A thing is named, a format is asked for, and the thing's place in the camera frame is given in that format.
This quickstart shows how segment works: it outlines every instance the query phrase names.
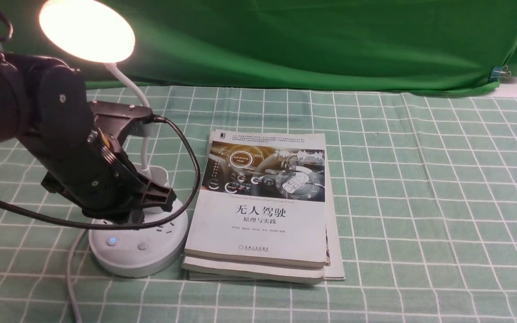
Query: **green checkered tablecloth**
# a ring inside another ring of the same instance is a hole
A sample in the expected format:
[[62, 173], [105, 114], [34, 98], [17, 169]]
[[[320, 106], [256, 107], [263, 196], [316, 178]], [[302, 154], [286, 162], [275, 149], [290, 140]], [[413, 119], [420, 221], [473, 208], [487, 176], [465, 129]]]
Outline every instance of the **green checkered tablecloth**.
[[[113, 277], [87, 244], [75, 290], [85, 323], [517, 322], [517, 100], [238, 88], [145, 88], [201, 163], [209, 131], [326, 134], [346, 270], [314, 287], [191, 282], [180, 262]], [[90, 100], [139, 104], [131, 91]], [[140, 139], [126, 149], [139, 161]], [[180, 198], [194, 173], [166, 126], [151, 141]], [[0, 199], [60, 218], [80, 211], [39, 185], [45, 169], [0, 145]], [[0, 323], [69, 323], [64, 275], [77, 231], [0, 211]]]

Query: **power strip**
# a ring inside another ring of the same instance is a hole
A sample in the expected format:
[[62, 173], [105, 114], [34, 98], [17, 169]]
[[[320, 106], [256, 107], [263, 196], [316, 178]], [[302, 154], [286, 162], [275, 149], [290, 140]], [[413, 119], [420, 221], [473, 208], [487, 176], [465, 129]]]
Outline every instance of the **power strip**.
[[[151, 166], [152, 177], [168, 186], [164, 168]], [[179, 200], [173, 203], [176, 210], [182, 206]], [[170, 213], [158, 207], [145, 209], [145, 223], [164, 219]], [[94, 219], [92, 223], [111, 224]], [[187, 239], [187, 212], [170, 223], [143, 230], [89, 231], [89, 244], [99, 264], [105, 270], [124, 277], [144, 277], [160, 272], [172, 264], [182, 252]]]

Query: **green cloth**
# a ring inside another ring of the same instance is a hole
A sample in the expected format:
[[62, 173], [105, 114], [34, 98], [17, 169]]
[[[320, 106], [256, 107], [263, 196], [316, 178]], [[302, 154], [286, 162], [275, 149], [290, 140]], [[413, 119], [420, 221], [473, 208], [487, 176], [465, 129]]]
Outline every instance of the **green cloth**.
[[[188, 280], [181, 259], [126, 279], [103, 270], [84, 239], [72, 267], [84, 323], [517, 322], [517, 99], [143, 90], [184, 132], [201, 169], [211, 130], [324, 133], [346, 279], [201, 283]], [[121, 88], [88, 99], [139, 102]], [[149, 163], [168, 171], [185, 201], [195, 178], [185, 147], [168, 125], [154, 134]], [[141, 142], [125, 143], [132, 162]], [[0, 144], [1, 200], [88, 221], [39, 185], [45, 172], [17, 141]], [[0, 210], [0, 323], [74, 322], [64, 276], [78, 229], [43, 224]]]
[[[499, 85], [488, 84], [494, 67], [517, 76], [517, 0], [103, 2], [137, 37], [121, 69], [151, 84], [474, 95]], [[5, 48], [63, 57], [90, 81], [111, 80], [47, 41], [42, 3], [0, 0], [16, 27]]]

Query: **book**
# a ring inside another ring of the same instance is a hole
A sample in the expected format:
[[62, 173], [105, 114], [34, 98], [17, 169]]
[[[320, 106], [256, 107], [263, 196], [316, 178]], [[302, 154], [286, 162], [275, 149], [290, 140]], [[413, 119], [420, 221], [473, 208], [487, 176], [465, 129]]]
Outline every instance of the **book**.
[[216, 130], [185, 255], [322, 269], [324, 134]]
[[322, 273], [317, 269], [297, 271], [288, 266], [252, 266], [244, 262], [232, 262], [227, 260], [201, 260], [194, 256], [185, 256], [183, 268], [189, 270], [190, 280], [283, 280], [302, 284], [317, 284], [322, 280], [344, 280], [345, 272], [342, 263], [340, 241], [334, 199], [332, 198], [332, 186], [330, 178], [325, 178], [326, 187], [326, 264]]

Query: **lamp shade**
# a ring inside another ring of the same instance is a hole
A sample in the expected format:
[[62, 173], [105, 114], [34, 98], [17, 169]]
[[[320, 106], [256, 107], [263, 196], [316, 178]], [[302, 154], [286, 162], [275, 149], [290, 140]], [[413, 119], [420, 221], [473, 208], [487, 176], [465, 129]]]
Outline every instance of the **lamp shade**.
[[39, 12], [39, 25], [55, 45], [87, 61], [117, 63], [135, 47], [129, 23], [94, 0], [49, 0]]

